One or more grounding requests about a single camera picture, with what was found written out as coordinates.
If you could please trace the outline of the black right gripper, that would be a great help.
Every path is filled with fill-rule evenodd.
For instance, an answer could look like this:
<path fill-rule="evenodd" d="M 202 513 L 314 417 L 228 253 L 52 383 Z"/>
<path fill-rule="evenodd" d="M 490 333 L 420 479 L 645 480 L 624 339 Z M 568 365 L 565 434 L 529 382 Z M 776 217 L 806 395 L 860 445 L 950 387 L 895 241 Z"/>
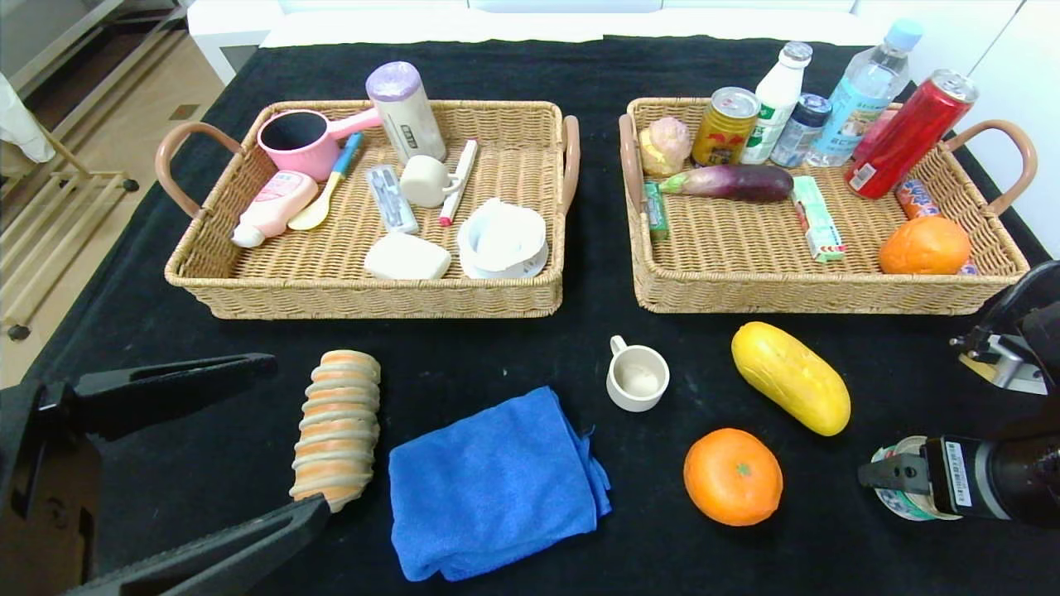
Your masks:
<path fill-rule="evenodd" d="M 1002 468 L 1009 464 L 1010 444 L 961 436 L 928 438 L 920 455 L 897 454 L 860 464 L 858 483 L 923 495 L 935 518 L 993 518 L 1012 521 L 1004 498 Z"/>

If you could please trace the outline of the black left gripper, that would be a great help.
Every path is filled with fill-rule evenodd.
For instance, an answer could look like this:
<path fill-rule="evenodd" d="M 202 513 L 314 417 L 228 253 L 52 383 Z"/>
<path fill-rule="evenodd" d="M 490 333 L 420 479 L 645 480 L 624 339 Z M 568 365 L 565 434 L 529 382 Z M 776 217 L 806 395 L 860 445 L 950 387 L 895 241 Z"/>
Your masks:
<path fill-rule="evenodd" d="M 242 353 L 2 390 L 1 593 L 243 595 L 302 551 L 332 516 L 320 494 L 84 584 L 102 468 L 85 431 L 114 441 L 249 392 L 278 369 L 271 354 Z"/>

